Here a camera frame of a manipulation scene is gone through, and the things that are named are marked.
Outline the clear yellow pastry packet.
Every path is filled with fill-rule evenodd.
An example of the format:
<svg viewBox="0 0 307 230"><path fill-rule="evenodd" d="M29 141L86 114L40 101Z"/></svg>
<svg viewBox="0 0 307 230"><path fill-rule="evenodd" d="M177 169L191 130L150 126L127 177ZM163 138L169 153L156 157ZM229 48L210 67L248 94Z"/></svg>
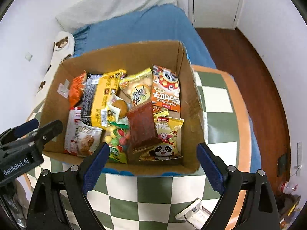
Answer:
<svg viewBox="0 0 307 230"><path fill-rule="evenodd" d="M120 80L119 88L131 99L133 106L141 105L151 98L153 73L147 68Z"/></svg>

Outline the white cookie snack bag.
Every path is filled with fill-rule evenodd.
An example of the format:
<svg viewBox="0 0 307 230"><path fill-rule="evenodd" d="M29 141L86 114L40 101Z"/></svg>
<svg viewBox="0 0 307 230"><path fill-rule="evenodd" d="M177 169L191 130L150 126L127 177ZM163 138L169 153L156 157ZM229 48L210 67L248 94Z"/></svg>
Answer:
<svg viewBox="0 0 307 230"><path fill-rule="evenodd" d="M100 144L101 135L101 128L88 126L79 121L71 139L71 152L82 157L93 154Z"/></svg>

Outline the orange panda snack bag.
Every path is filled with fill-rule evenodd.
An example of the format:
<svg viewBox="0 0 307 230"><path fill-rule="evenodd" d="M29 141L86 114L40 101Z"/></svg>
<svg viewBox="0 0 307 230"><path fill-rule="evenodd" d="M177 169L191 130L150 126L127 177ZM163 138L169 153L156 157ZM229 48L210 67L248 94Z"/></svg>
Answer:
<svg viewBox="0 0 307 230"><path fill-rule="evenodd" d="M180 82L171 70L153 65L153 84L151 88L153 105L180 112Z"/></svg>

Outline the dark red snack bag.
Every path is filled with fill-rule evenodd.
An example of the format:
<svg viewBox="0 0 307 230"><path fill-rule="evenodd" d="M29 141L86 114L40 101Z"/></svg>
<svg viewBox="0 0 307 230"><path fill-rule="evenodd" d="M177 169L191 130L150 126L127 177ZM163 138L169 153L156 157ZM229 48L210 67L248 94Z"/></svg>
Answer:
<svg viewBox="0 0 307 230"><path fill-rule="evenodd" d="M133 154L146 151L162 140L158 137L153 117L152 102L145 102L133 107L127 118L130 126L131 147Z"/></svg>

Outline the clear packet with brown cake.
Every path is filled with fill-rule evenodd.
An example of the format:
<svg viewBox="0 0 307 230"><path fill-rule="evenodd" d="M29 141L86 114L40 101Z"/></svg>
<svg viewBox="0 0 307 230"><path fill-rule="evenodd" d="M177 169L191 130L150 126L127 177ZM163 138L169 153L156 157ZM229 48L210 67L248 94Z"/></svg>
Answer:
<svg viewBox="0 0 307 230"><path fill-rule="evenodd" d="M118 122L119 119L126 117L129 107L120 97L112 94L107 102L107 120Z"/></svg>

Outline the yellow panda chips bag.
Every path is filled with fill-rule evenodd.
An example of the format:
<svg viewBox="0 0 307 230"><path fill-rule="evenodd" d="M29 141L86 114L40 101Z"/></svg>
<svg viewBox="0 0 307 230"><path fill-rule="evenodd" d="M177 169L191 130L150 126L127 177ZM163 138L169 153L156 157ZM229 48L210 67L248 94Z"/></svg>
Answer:
<svg viewBox="0 0 307 230"><path fill-rule="evenodd" d="M181 118L154 116L158 138L162 141L142 153L140 161L166 161L182 158L178 149L178 132L183 126Z"/></svg>

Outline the white quilted blanket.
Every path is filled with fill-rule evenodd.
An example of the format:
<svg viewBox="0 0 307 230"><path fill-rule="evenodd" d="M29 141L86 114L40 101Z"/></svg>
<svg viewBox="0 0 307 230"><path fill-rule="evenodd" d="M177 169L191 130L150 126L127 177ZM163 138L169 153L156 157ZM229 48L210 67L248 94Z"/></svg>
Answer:
<svg viewBox="0 0 307 230"><path fill-rule="evenodd" d="M177 5L177 0L80 0L56 19L65 31L73 32L88 24L165 4Z"/></svg>

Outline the white silver snack packet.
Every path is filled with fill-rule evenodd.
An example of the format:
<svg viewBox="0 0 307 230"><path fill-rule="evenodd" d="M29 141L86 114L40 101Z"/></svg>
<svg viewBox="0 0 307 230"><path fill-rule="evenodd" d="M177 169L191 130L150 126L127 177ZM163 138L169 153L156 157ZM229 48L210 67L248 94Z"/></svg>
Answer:
<svg viewBox="0 0 307 230"><path fill-rule="evenodd" d="M211 212L204 207L202 200L197 198L187 208L178 213L175 219L186 221L196 229L202 229L210 215Z"/></svg>

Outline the green fruit candy bag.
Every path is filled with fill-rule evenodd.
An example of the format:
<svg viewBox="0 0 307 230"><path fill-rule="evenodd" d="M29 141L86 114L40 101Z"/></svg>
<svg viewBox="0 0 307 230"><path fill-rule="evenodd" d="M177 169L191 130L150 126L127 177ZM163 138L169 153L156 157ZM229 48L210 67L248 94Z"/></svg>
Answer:
<svg viewBox="0 0 307 230"><path fill-rule="evenodd" d="M128 163L127 150L130 145L130 129L128 124L109 122L103 140L109 145L109 162Z"/></svg>

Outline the plastic bottle on floor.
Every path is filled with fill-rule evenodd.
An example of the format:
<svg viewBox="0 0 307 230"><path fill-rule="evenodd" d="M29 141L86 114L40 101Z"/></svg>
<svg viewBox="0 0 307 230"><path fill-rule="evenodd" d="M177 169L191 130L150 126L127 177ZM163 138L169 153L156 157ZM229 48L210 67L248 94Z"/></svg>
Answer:
<svg viewBox="0 0 307 230"><path fill-rule="evenodd" d="M278 190L283 193L283 194L292 194L294 191L297 190L298 184L295 184L293 182L287 181L287 182L282 182L279 187Z"/></svg>

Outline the cardboard box with blue print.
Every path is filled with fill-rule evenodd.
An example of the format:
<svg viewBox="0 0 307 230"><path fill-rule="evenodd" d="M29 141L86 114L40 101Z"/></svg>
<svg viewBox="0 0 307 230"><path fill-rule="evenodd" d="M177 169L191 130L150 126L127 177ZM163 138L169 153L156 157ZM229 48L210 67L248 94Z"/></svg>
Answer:
<svg viewBox="0 0 307 230"><path fill-rule="evenodd" d="M182 43L103 48L62 62L44 101L41 126L63 132L45 153L78 164L102 143L108 167L134 175L191 174L200 164L202 108Z"/></svg>

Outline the blue bed sheet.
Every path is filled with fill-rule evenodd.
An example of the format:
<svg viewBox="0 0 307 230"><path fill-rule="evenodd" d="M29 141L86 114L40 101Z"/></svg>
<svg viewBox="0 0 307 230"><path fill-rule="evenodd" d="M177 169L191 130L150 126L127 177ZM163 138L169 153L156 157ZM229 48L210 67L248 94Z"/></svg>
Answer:
<svg viewBox="0 0 307 230"><path fill-rule="evenodd" d="M216 69L210 53L185 12L166 4L135 11L73 32L74 56L86 52L149 40L177 40L184 44L192 64Z"/></svg>

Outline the white door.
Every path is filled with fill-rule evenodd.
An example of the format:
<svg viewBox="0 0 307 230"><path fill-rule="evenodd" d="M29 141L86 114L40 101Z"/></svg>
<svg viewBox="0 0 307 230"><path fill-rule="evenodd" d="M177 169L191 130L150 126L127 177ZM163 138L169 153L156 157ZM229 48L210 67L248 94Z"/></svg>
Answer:
<svg viewBox="0 0 307 230"><path fill-rule="evenodd" d="M195 28L234 30L243 0L189 0L189 19Z"/></svg>

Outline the red white spicy strip packet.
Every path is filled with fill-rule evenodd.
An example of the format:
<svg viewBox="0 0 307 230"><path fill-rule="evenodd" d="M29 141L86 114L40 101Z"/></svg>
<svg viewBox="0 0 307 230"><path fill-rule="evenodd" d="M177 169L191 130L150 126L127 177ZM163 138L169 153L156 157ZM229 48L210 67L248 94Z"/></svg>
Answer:
<svg viewBox="0 0 307 230"><path fill-rule="evenodd" d="M81 120L81 108L75 107L69 111L67 121L66 136L64 140L64 152L72 155L77 154L77 134L76 129Z"/></svg>

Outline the yellow black snack bag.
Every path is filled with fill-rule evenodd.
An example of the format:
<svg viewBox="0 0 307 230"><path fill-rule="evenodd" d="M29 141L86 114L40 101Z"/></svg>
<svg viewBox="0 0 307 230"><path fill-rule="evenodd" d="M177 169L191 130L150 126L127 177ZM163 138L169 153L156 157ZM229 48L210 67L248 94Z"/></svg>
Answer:
<svg viewBox="0 0 307 230"><path fill-rule="evenodd" d="M118 92L120 80L126 70L118 69L105 74L89 74L85 82L81 103L81 121L92 127L106 129L107 102Z"/></svg>

